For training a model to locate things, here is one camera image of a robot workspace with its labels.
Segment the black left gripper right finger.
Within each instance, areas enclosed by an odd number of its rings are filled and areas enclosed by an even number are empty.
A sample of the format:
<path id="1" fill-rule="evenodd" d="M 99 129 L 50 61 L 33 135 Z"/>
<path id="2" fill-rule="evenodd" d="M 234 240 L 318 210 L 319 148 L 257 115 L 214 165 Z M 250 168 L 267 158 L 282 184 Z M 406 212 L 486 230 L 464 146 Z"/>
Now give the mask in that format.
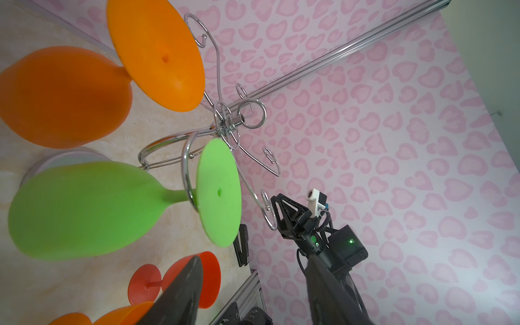
<path id="1" fill-rule="evenodd" d="M 315 255 L 304 271 L 313 324 L 372 324 L 360 306 Z"/>

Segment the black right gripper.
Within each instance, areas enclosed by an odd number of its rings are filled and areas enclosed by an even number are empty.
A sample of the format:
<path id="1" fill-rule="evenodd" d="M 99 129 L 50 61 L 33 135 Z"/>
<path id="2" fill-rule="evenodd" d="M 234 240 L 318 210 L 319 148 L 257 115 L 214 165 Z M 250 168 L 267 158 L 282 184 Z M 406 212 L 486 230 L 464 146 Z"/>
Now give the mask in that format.
<path id="1" fill-rule="evenodd" d="M 319 221 L 311 217 L 311 211 L 306 206 L 283 194 L 272 196 L 271 203 L 278 230 L 284 239 L 294 241 L 302 252 L 323 250 L 324 241 L 316 230 Z"/>

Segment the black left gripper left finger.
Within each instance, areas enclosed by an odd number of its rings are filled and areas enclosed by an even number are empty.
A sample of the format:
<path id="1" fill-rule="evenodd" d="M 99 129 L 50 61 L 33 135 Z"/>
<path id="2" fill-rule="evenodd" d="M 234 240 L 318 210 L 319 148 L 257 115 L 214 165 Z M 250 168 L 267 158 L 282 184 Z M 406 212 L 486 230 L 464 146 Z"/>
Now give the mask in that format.
<path id="1" fill-rule="evenodd" d="M 203 264 L 200 257 L 195 256 L 137 325 L 195 324 L 202 287 Z"/>

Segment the orange wine glass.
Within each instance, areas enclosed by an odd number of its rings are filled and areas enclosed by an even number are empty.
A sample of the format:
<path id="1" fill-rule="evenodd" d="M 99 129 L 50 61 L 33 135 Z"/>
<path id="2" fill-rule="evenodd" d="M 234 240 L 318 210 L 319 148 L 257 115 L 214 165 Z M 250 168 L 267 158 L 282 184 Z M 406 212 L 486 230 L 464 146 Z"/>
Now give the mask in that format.
<path id="1" fill-rule="evenodd" d="M 109 1 L 108 30 L 120 63 L 80 47 L 46 47 L 1 73 L 1 119 L 21 138 L 55 149 L 80 147 L 118 129 L 135 83 L 176 112 L 201 102 L 199 48 L 168 1 Z"/>
<path id="2" fill-rule="evenodd" d="M 50 322 L 50 325 L 134 325 L 143 318 L 153 305 L 153 302 L 145 302 L 139 305 L 122 307 L 103 315 L 95 322 L 92 322 L 87 315 L 75 312 L 56 318 Z"/>

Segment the green wine glass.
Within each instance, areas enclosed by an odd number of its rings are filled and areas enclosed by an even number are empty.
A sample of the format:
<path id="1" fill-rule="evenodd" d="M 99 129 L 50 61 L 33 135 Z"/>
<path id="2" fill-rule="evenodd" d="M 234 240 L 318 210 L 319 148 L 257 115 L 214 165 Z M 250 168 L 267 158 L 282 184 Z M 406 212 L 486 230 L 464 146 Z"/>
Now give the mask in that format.
<path id="1" fill-rule="evenodd" d="M 16 248 L 35 259 L 95 257 L 137 241 L 168 207 L 187 200 L 185 190 L 167 189 L 123 162 L 55 167 L 20 187 L 8 211 L 8 231 Z M 231 245 L 241 223 L 241 183 L 220 139 L 211 140 L 200 156 L 194 202 L 209 240 Z"/>

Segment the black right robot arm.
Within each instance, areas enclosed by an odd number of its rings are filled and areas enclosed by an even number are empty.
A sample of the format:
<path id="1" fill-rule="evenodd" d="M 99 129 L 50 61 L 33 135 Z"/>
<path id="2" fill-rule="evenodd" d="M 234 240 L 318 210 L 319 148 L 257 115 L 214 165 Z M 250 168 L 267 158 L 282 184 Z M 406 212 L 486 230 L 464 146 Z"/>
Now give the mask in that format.
<path id="1" fill-rule="evenodd" d="M 368 251 L 349 226 L 334 228 L 327 198 L 315 188 L 307 193 L 306 205 L 283 194 L 272 196 L 278 231 L 298 246 L 296 257 L 300 269 L 304 269 L 301 257 L 316 256 L 367 314 L 350 272 L 368 257 Z"/>

